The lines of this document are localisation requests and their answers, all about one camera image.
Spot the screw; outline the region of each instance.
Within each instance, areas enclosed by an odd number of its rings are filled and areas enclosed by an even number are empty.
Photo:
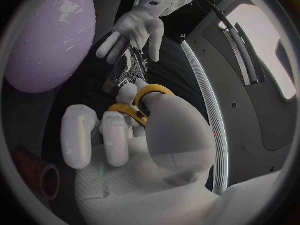
[[[149,2],[149,4],[155,6],[155,5],[158,5],[159,3],[157,1],[151,1],[151,2]]]

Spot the window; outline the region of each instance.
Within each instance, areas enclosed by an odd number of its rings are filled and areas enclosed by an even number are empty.
[[[294,97],[297,93],[295,86],[276,56],[280,35],[265,13],[259,7],[242,4],[231,12],[227,19],[233,26],[239,23],[242,27],[257,55],[273,75],[283,96],[288,100]],[[219,25],[226,28],[223,22]]]

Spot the cable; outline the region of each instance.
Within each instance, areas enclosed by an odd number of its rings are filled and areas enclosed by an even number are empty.
[[[194,1],[192,1],[192,2],[195,2],[195,3],[199,6],[199,8],[201,8],[201,9],[209,16],[211,22],[212,22],[214,25],[216,25],[216,26],[217,26],[219,29],[221,29],[222,31],[225,31],[225,30],[226,30],[226,29],[224,29],[224,28],[221,28],[219,25],[215,24],[215,22],[213,21],[211,15],[210,15],[207,11],[205,11],[204,8],[202,8],[196,0],[194,0]]]

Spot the scissors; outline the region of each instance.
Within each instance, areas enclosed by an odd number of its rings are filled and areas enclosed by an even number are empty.
[[[127,114],[145,128],[151,112],[143,103],[143,97],[150,93],[174,95],[172,91],[162,85],[150,84],[141,88],[135,96],[134,102],[138,110],[127,104],[117,103],[112,105],[108,111]]]

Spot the purple balloon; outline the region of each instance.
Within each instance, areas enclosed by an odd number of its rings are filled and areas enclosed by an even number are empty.
[[[14,45],[7,81],[25,93],[61,85],[87,56],[95,28],[93,0],[45,0]]]

